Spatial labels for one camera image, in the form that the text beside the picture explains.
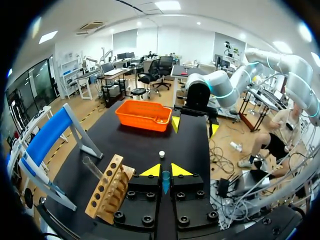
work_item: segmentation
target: wooden test tube rack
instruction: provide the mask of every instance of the wooden test tube rack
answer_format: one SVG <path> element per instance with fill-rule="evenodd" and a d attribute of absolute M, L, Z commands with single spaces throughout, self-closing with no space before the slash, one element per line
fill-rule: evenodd
<path fill-rule="evenodd" d="M 134 168 L 122 164 L 123 159 L 115 154 L 104 171 L 107 182 L 99 181 L 84 211 L 91 218 L 98 216 L 114 224 L 114 213 L 119 210 L 128 190 L 128 182 L 135 172 Z"/>

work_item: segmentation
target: yellow triangle marker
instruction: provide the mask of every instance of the yellow triangle marker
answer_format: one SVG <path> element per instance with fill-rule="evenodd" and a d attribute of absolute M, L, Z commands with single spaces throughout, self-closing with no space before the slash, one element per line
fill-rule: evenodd
<path fill-rule="evenodd" d="M 219 128 L 219 125 L 217 124 L 211 124 L 211 128 L 212 128 L 212 136 L 211 136 L 211 139 L 212 137 L 216 134 L 218 128 Z"/>
<path fill-rule="evenodd" d="M 153 175 L 155 177 L 159 177 L 160 176 L 160 163 L 158 163 L 157 165 L 149 168 L 147 171 L 144 171 L 143 173 L 141 173 L 139 176 L 149 176 L 149 175 Z"/>
<path fill-rule="evenodd" d="M 184 176 L 193 175 L 192 173 L 184 170 L 182 167 L 179 167 L 174 163 L 171 163 L 171 167 L 172 167 L 172 176 L 179 176 L 180 174 Z"/>
<path fill-rule="evenodd" d="M 179 122 L 180 122 L 180 117 L 179 116 L 172 116 L 172 126 L 174 129 L 174 132 L 177 134 L 178 133 L 178 129 L 179 129 Z"/>

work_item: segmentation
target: orange plastic tub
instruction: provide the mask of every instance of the orange plastic tub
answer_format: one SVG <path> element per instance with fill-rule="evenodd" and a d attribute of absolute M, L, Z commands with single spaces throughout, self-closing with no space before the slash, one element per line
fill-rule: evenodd
<path fill-rule="evenodd" d="M 164 132 L 172 109 L 158 102 L 126 100 L 116 111 L 121 124 L 140 129 Z"/>

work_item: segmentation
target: black office chair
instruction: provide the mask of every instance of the black office chair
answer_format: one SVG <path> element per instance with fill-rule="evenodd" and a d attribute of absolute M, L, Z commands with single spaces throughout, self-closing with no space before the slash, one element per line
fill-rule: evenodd
<path fill-rule="evenodd" d="M 172 70 L 172 63 L 174 62 L 174 58 L 172 56 L 161 56 L 158 64 L 158 74 L 161 76 L 161 82 L 154 83 L 152 86 L 166 86 L 168 90 L 170 90 L 171 83 L 164 82 L 165 76 L 170 75 Z"/>
<path fill-rule="evenodd" d="M 160 75 L 158 72 L 158 64 L 159 64 L 159 59 L 157 60 L 153 60 L 151 62 L 151 65 L 149 67 L 148 73 L 147 72 L 141 72 L 138 73 L 138 81 L 142 82 L 144 84 L 148 84 L 150 85 L 147 89 L 147 97 L 148 99 L 150 99 L 150 93 L 151 92 L 155 92 L 156 94 L 159 95 L 159 97 L 161 97 L 161 94 L 159 93 L 158 89 L 154 89 L 152 88 L 152 82 L 156 82 L 158 79 L 160 79 Z"/>

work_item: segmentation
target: ceiling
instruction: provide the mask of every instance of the ceiling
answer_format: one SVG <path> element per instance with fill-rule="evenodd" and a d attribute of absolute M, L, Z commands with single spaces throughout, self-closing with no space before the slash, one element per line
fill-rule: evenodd
<path fill-rule="evenodd" d="M 61 0 L 41 16 L 39 32 L 29 37 L 17 57 L 15 68 L 22 68 L 30 58 L 42 56 L 54 48 L 57 41 L 75 36 L 79 27 L 91 21 L 104 21 L 105 27 L 89 36 L 103 37 L 114 32 L 137 28 L 180 26 L 222 33 L 240 39 L 257 48 L 276 51 L 272 42 L 287 43 L 293 54 L 307 60 L 314 72 L 320 68 L 314 63 L 310 52 L 318 53 L 315 41 L 305 43 L 297 31 L 298 19 L 274 0 L 178 0 L 181 10 L 160 11 L 153 0 L 125 0 L 137 10 L 119 0 Z M 49 41 L 38 44 L 42 35 L 58 30 Z"/>

